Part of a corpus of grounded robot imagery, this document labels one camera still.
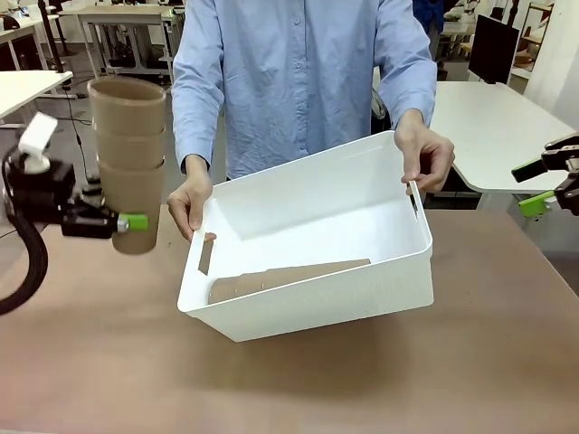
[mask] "wooden table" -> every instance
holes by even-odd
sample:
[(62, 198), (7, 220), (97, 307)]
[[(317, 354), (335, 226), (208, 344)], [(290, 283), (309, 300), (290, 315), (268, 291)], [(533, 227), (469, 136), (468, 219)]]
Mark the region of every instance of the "wooden table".
[(166, 209), (142, 257), (48, 229), (43, 287), (0, 317), (0, 429), (579, 432), (575, 294), (507, 216), (428, 217), (433, 306), (244, 344), (177, 311)]

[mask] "brown paper cup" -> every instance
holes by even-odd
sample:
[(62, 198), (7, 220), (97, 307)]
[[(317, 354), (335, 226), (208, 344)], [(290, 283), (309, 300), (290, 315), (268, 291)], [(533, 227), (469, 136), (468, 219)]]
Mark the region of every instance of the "brown paper cup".
[(105, 204), (116, 212), (144, 213), (148, 217), (148, 231), (113, 234), (115, 250), (129, 255), (147, 253), (157, 244), (165, 162), (144, 171), (118, 170), (100, 160), (98, 163)]
[(151, 170), (163, 164), (165, 130), (153, 136), (119, 136), (92, 127), (99, 160), (120, 170)]
[(121, 136), (158, 135), (165, 128), (166, 94), (144, 80), (104, 77), (89, 81), (92, 116), (102, 130)]

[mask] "wall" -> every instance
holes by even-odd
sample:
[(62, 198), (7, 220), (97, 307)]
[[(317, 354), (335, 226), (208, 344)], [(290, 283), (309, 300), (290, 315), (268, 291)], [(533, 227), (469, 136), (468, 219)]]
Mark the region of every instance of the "wall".
[[(515, 22), (513, 23), (513, 27), (518, 28), (518, 30), (522, 30), (523, 23), (525, 22), (525, 16), (527, 15), (528, 6), (532, 3), (540, 3), (543, 5), (550, 4), (548, 0), (520, 0), (518, 2), (518, 12), (517, 16), (515, 17)], [(497, 2), (497, 5), (504, 4), (504, 2)], [(507, 1), (507, 9), (505, 9), (505, 14), (503, 15), (503, 23), (507, 23), (508, 21), (508, 11), (510, 11), (510, 7), (513, 5), (512, 0)], [(531, 11), (529, 17), (527, 19), (527, 26), (531, 26), (533, 29), (539, 24), (541, 20), (541, 13), (539, 11)]]
[(557, 0), (525, 96), (579, 130), (579, 1)]

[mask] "shirt sleeve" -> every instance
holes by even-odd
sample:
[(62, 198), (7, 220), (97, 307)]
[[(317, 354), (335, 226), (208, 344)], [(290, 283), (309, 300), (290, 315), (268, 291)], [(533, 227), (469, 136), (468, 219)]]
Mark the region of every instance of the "shirt sleeve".
[(430, 125), (436, 94), (436, 63), (429, 39), (413, 16), (412, 0), (380, 0), (374, 63), (380, 68), (378, 93), (398, 124), (408, 109), (418, 109)]
[(217, 118), (223, 105), (223, 43), (214, 0), (189, 0), (175, 57), (173, 131), (176, 158), (196, 154), (211, 164)]

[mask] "computer monitor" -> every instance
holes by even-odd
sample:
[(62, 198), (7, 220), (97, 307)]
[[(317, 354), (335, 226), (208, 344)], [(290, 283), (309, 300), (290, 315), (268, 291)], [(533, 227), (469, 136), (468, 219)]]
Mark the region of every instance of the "computer monitor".
[(517, 43), (518, 29), (480, 15), (474, 33), (469, 70), (488, 83), (507, 84)]

